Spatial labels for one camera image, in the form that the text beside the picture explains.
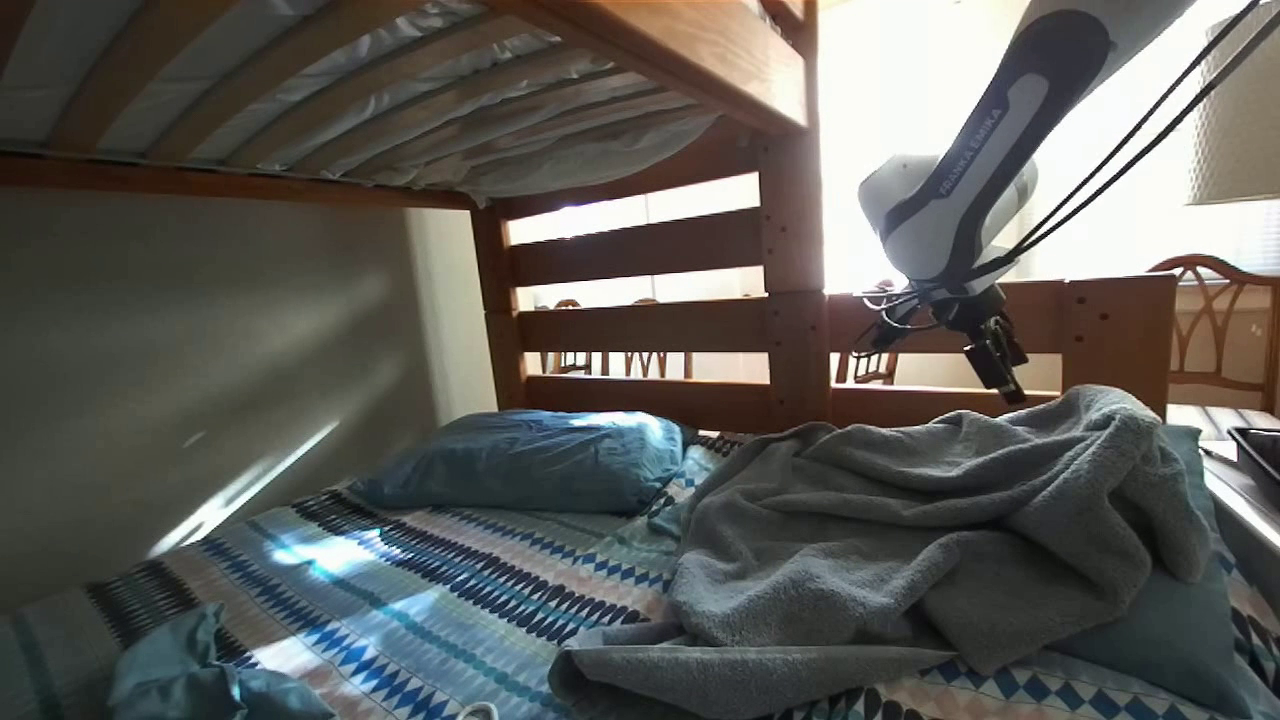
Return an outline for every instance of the blanket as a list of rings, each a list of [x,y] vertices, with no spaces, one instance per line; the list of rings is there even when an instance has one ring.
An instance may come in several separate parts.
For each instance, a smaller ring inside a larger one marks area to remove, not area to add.
[[[1186,579],[1206,528],[1164,425],[1117,388],[916,429],[804,425],[691,498],[669,614],[574,635],[578,716],[765,716],[946,656],[999,669]]]

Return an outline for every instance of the mattress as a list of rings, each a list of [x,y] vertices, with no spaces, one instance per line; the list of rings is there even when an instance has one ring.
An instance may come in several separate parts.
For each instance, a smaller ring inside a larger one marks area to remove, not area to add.
[[[307,497],[0,614],[0,716],[103,716],[124,648],[191,606],[223,611],[223,660],[303,681],[337,716],[562,716],[554,648],[655,621],[677,560],[670,485],[640,514],[452,509],[383,514]],[[1233,575],[1237,651],[1277,688],[1277,614]],[[785,716],[1206,716],[1142,681],[1040,651],[960,660]]]

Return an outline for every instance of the bunk bed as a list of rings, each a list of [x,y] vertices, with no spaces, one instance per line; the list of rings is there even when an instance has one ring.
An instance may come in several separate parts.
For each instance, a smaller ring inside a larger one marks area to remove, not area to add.
[[[300,681],[337,716],[562,716],[552,688],[561,648],[669,611],[678,513],[740,447],[801,425],[1005,412],[987,391],[832,388],[832,350],[849,350],[871,311],[857,294],[822,294],[814,24],[812,0],[9,0],[0,184],[464,206],[494,421],[529,429],[519,408],[643,412],[677,461],[665,486],[627,513],[374,509],[331,486],[228,524],[136,570],[9,611],[0,716],[101,716],[110,691],[142,704],[172,669],[187,669],[178,681],[238,672],[237,688],[262,696]],[[760,206],[574,244],[509,236],[511,221],[549,206],[740,170],[755,176]],[[516,288],[702,266],[760,266],[765,294],[516,307]],[[1023,348],[1065,366],[1060,388],[1035,399],[1109,384],[1164,408],[1167,275],[1005,292]],[[954,348],[946,330],[904,339],[904,350]],[[769,378],[535,374],[529,354],[538,350],[765,350]],[[1222,639],[1227,660],[1190,639],[1186,651],[1277,682],[1277,621],[1227,547],[1214,550],[1233,614],[1210,614],[1202,644],[1219,651]],[[167,672],[136,662],[141,682],[119,688],[119,656],[141,644]],[[1202,691],[1198,677],[1194,701],[1167,682],[1142,662],[1065,651],[984,672],[938,660],[790,716],[1202,716],[1214,691],[1233,696],[1219,682]]]

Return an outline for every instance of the pillowcase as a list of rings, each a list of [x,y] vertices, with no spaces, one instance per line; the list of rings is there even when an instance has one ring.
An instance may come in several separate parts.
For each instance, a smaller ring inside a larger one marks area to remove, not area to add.
[[[1158,452],[1178,464],[1182,481],[1167,491],[1186,491],[1210,550],[1227,556],[1202,486],[1198,431],[1164,429]],[[1072,635],[1054,651],[1127,672],[1222,716],[1277,716],[1277,696],[1237,656],[1227,579],[1214,556],[1190,584],[1152,569],[1149,587],[1121,621]]]
[[[478,412],[354,481],[383,509],[640,513],[682,464],[682,429],[646,412]]]

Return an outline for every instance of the headboard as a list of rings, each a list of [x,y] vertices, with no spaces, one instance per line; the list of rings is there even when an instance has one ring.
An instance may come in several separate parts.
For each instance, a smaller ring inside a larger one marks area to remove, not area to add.
[[[9,0],[0,184],[469,206],[498,403],[702,429],[924,421],[987,391],[832,388],[866,311],[822,294],[814,0]],[[753,170],[760,206],[511,244],[509,225]],[[516,288],[760,266],[765,294],[519,311]],[[1172,279],[1012,285],[1065,384],[1164,408]],[[769,378],[533,374],[529,350],[765,350]],[[910,336],[909,350],[954,350]]]

